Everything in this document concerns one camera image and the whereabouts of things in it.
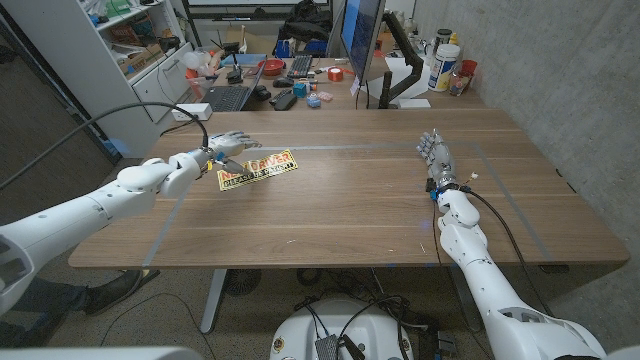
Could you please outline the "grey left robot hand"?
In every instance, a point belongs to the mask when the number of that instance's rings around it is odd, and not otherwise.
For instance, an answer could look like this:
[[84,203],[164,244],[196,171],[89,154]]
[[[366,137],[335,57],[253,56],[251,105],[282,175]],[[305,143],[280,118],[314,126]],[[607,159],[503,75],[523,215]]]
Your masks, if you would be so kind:
[[231,157],[241,154],[246,149],[259,147],[261,144],[248,134],[242,131],[230,131],[209,137],[207,145],[196,149],[192,156],[201,168],[208,161],[212,161],[228,173],[248,175],[250,171],[232,160]]

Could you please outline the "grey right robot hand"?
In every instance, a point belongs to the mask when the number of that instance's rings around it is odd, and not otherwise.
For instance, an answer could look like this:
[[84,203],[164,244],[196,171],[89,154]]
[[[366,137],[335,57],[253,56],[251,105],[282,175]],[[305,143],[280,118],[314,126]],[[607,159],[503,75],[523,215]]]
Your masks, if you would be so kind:
[[424,132],[416,150],[427,165],[427,192],[440,191],[450,184],[457,184],[454,158],[437,129],[432,133]]

